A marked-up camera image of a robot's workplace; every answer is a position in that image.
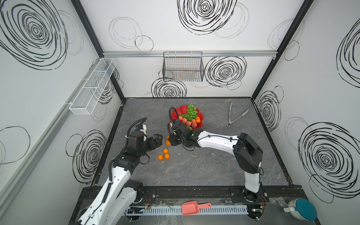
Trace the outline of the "green grape bunch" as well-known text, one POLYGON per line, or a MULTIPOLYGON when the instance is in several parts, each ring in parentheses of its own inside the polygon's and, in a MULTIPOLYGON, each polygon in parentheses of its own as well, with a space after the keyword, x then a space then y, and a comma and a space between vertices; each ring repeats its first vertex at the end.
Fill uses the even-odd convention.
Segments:
POLYGON ((186 113, 182 113, 181 116, 186 118, 188 121, 191 121, 192 119, 196 119, 196 117, 198 117, 197 113, 197 108, 194 105, 188 105, 186 113))

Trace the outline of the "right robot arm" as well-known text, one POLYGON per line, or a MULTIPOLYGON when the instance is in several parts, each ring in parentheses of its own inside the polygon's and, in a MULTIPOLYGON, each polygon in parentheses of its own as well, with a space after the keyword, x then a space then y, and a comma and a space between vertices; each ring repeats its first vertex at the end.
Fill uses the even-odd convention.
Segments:
POLYGON ((254 203, 260 197, 263 150, 248 134, 225 136, 202 129, 191 130, 179 121, 169 122, 167 128, 170 137, 186 150, 211 148, 232 154, 245 175, 245 200, 254 203))

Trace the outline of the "red flower-shaped bowl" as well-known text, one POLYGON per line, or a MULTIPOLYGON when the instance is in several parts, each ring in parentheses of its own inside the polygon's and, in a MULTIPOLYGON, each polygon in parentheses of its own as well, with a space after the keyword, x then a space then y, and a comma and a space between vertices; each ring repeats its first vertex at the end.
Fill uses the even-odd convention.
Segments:
POLYGON ((203 125, 204 115, 194 105, 183 105, 176 110, 172 110, 171 119, 180 121, 191 130, 201 128, 203 125))

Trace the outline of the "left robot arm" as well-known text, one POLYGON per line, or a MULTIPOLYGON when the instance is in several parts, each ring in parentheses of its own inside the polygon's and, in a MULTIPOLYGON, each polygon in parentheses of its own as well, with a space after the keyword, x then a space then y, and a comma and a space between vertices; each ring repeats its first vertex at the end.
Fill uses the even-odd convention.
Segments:
POLYGON ((109 177, 92 204, 75 222, 76 225, 115 225, 132 203, 143 198, 143 184, 131 180, 140 159, 147 152, 162 145, 163 136, 148 137, 144 130, 136 130, 126 135, 126 145, 110 161, 109 177))

